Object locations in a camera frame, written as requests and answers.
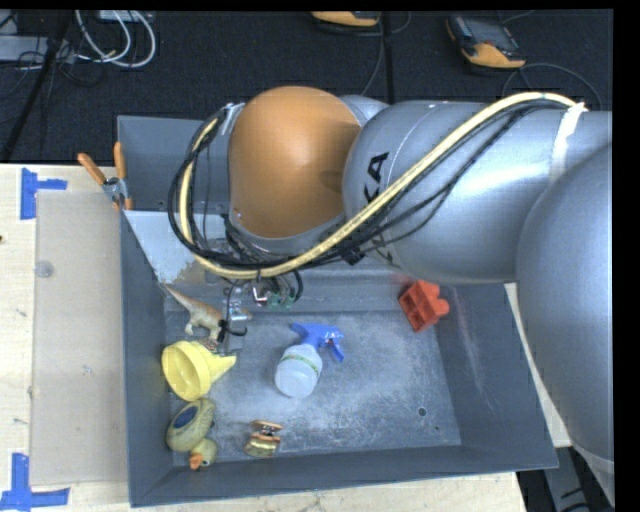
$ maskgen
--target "orange object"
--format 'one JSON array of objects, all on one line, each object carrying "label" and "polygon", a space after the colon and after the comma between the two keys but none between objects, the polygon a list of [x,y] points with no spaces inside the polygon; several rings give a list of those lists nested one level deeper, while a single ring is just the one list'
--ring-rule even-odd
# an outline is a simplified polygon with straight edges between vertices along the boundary
[{"label": "orange object", "polygon": [[201,453],[193,453],[189,456],[189,467],[195,471],[200,467],[203,460],[204,456]]},{"label": "orange object", "polygon": [[416,281],[398,299],[415,332],[424,331],[449,313],[449,303],[439,295],[437,284]]}]

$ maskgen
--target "small metal part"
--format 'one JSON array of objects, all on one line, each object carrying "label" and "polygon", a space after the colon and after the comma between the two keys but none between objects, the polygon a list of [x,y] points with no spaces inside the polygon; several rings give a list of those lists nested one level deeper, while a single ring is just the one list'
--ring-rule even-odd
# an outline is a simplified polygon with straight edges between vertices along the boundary
[{"label": "small metal part", "polygon": [[253,300],[256,301],[256,304],[258,305],[266,304],[269,300],[269,295],[266,293],[264,295],[258,295],[258,289],[255,285],[251,287],[251,293],[253,294]]},{"label": "small metal part", "polygon": [[46,260],[37,261],[33,271],[38,277],[51,277],[53,275],[53,264]]},{"label": "small metal part", "polygon": [[252,421],[251,426],[257,432],[254,432],[249,437],[247,444],[244,445],[244,452],[252,457],[273,457],[278,446],[280,446],[280,437],[273,434],[284,427],[277,423],[262,420]]}]

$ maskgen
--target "red block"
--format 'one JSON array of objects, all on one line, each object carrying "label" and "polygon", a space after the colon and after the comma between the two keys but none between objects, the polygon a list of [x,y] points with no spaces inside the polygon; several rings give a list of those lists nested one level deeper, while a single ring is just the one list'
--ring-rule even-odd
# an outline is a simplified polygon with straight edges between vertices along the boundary
[{"label": "red block", "polygon": [[415,332],[424,331],[449,313],[449,303],[439,295],[437,284],[416,281],[398,299]]}]

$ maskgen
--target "black floor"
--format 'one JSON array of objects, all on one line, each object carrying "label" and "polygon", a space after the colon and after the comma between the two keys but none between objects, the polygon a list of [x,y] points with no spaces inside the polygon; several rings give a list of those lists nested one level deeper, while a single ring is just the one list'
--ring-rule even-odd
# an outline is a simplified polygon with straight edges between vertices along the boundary
[{"label": "black floor", "polygon": [[[82,13],[96,43],[121,48],[117,25],[97,22],[93,11]],[[17,14],[22,33],[47,36],[55,26],[53,11]],[[507,22],[531,66],[522,71],[524,78],[518,74],[510,81],[505,73],[482,76],[470,71],[447,34],[449,14],[389,13],[387,26],[394,32],[388,39],[391,65],[380,67],[367,96],[390,102],[492,102],[533,88],[584,99],[592,109],[612,109],[612,9],[465,11]],[[141,25],[136,27],[139,59],[149,39]],[[152,27],[157,53],[142,68],[85,61],[54,65],[19,139],[5,152],[10,154],[7,160],[75,163],[83,151],[98,164],[111,164],[121,114],[205,119],[228,102],[246,101],[286,84],[359,94],[376,69],[381,47],[379,37],[320,30],[307,12],[156,11]],[[80,46],[80,36],[73,19],[66,39],[89,54],[86,43]],[[15,63],[0,68],[2,144],[15,134],[37,75],[36,70],[17,70]]]}]

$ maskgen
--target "rubber duck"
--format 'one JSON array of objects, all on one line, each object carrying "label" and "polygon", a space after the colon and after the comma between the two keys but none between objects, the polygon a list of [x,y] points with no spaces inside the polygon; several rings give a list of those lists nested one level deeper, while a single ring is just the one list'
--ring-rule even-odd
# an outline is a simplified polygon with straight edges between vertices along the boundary
[{"label": "rubber duck", "polygon": [[189,467],[194,471],[213,464],[218,454],[216,442],[205,437],[214,411],[211,400],[199,398],[180,409],[167,429],[167,445],[176,452],[189,452]]}]

